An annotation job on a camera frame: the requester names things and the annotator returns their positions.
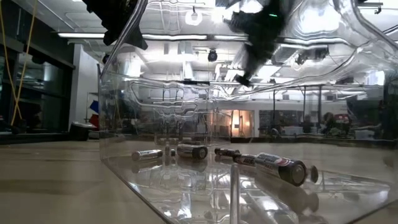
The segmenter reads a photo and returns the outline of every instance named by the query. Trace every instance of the ceiling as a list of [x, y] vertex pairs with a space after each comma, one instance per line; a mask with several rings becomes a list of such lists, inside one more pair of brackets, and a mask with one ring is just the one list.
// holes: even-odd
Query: ceiling
[[[13, 0], [25, 10], [32, 12], [34, 0]], [[322, 0], [328, 4], [332, 0]], [[361, 8], [363, 16], [372, 22], [380, 30], [398, 25], [398, 2], [396, 0], [369, 0], [368, 2], [382, 2], [382, 12], [375, 14], [375, 7]], [[197, 26], [189, 25], [186, 19], [188, 12], [192, 12], [192, 6], [201, 13], [203, 19]], [[215, 13], [215, 0], [170, 0], [170, 1], [151, 1], [141, 19], [140, 29], [143, 34], [157, 35], [182, 35], [182, 34], [213, 34], [213, 35], [236, 35], [231, 32], [228, 26], [220, 20], [220, 14]], [[79, 0], [39, 0], [37, 6], [37, 18], [48, 24], [57, 32], [94, 32], [104, 33], [100, 19], [95, 14], [86, 11], [86, 6]], [[398, 40], [398, 32], [389, 34], [393, 40]], [[101, 40], [71, 40], [71, 42], [82, 43], [85, 50], [97, 60], [101, 61], [105, 52], [110, 52], [111, 46], [105, 46]], [[125, 54], [118, 57], [119, 62], [138, 58], [140, 61], [141, 72], [153, 75], [179, 75], [183, 65], [178, 59], [178, 53], [173, 57], [165, 57], [165, 48], [169, 51], [177, 52], [178, 42], [166, 41], [147, 41], [147, 50], [125, 46]], [[231, 65], [243, 42], [225, 41], [189, 41], [192, 46], [192, 54], [195, 60], [190, 62], [192, 70], [197, 74], [207, 72], [216, 73], [218, 64]], [[207, 56], [210, 49], [216, 49], [218, 59], [216, 62], [208, 62]], [[287, 80], [311, 77], [332, 71], [339, 64], [343, 63], [353, 51], [346, 45], [337, 44], [329, 48], [330, 55], [323, 61], [321, 67], [315, 64], [306, 63], [301, 67], [294, 67], [287, 61], [283, 66], [267, 66], [267, 72], [259, 75], [260, 82], [268, 82], [270, 78], [286, 82]], [[356, 67], [363, 70], [366, 66]], [[232, 80], [228, 76], [228, 68], [221, 68], [221, 77]], [[364, 77], [356, 77], [358, 82], [363, 82]]]

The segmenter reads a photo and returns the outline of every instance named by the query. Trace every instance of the transparent plastic wall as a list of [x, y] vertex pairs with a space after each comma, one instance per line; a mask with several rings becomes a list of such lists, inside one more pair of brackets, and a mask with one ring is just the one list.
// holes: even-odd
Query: transparent plastic wall
[[[243, 74], [233, 64], [244, 55], [245, 35], [205, 16], [158, 33], [140, 24], [148, 49], [139, 50], [128, 44], [137, 15], [164, 27], [149, 13], [155, 4], [177, 16], [189, 12], [188, 18], [192, 7], [137, 2], [100, 71], [101, 160], [164, 222], [350, 223], [397, 200], [396, 151], [382, 149], [396, 147], [396, 44], [363, 19], [356, 1], [289, 3], [274, 55], [286, 46], [295, 54], [282, 65], [268, 61], [270, 69], [246, 87], [233, 78]], [[192, 13], [199, 17], [201, 10]], [[189, 54], [187, 40], [197, 54]], [[203, 43], [215, 46], [222, 62], [207, 62]], [[169, 54], [172, 45], [180, 51]], [[330, 55], [323, 60], [299, 62], [303, 50], [325, 46]], [[140, 55], [150, 60], [135, 60]], [[384, 81], [331, 85], [372, 72], [383, 72]], [[207, 154], [173, 155], [180, 143]], [[259, 172], [257, 163], [237, 165], [216, 156], [216, 147], [302, 161], [305, 182], [295, 187]], [[140, 161], [151, 150], [158, 151]]]

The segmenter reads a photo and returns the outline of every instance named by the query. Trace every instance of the clear acrylic box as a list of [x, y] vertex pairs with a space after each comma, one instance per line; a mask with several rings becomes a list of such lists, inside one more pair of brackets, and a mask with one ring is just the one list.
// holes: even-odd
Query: clear acrylic box
[[[101, 160], [166, 223], [352, 223], [395, 201], [398, 46], [356, 0], [286, 1], [272, 60], [246, 87], [233, 77], [247, 37], [217, 22], [226, 18], [217, 2], [194, 4], [198, 22], [192, 3], [138, 0], [99, 71]], [[147, 50], [126, 43], [139, 14]], [[163, 29], [143, 27], [151, 18]], [[328, 56], [300, 62], [312, 48]], [[208, 62], [213, 49], [218, 60]], [[206, 158], [171, 156], [182, 142], [206, 146]], [[318, 179], [294, 187], [216, 147], [300, 160]], [[132, 160], [153, 149], [163, 155]]]

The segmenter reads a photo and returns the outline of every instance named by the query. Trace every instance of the wooden floor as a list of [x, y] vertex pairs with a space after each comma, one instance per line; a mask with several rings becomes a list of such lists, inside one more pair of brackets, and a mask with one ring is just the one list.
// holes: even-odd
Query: wooden floor
[[[342, 159], [361, 156], [347, 151]], [[95, 141], [0, 146], [0, 223], [163, 223], [99, 157]], [[394, 203], [358, 223], [397, 220]]]

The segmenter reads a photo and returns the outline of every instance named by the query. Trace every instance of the yellow cable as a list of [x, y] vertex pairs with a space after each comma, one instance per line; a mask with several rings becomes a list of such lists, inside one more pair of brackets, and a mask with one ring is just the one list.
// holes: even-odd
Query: yellow cable
[[[14, 97], [14, 101], [17, 101], [17, 96], [15, 95], [15, 88], [14, 88], [14, 81], [12, 80], [11, 77], [11, 72], [10, 72], [10, 65], [8, 63], [8, 54], [7, 54], [7, 46], [6, 46], [6, 32], [4, 29], [4, 20], [2, 19], [2, 1], [0, 1], [0, 20], [1, 20], [1, 32], [2, 32], [2, 41], [3, 41], [3, 46], [4, 46], [4, 56], [6, 57], [6, 65], [7, 65], [7, 72], [8, 72], [8, 78], [10, 79], [10, 84], [11, 84], [11, 90], [12, 90], [12, 95]], [[19, 118], [22, 119], [21, 111], [19, 109], [19, 106], [17, 107], [18, 113], [19, 113]]]
[[[37, 0], [35, 0], [35, 4], [33, 6], [32, 23], [30, 24], [29, 38], [27, 40], [27, 48], [26, 48], [26, 54], [27, 55], [29, 54], [30, 40], [32, 38], [33, 25], [34, 25], [35, 16], [36, 16], [36, 8], [37, 8]], [[17, 113], [16, 108], [18, 107], [19, 97], [21, 97], [22, 83], [24, 81], [24, 75], [25, 75], [25, 71], [26, 71], [27, 60], [28, 60], [28, 57], [25, 58], [24, 68], [22, 69], [21, 81], [19, 82], [18, 97], [17, 97], [17, 101], [16, 101], [15, 107], [14, 107], [14, 115], [12, 116], [11, 125], [14, 125], [15, 115]]]

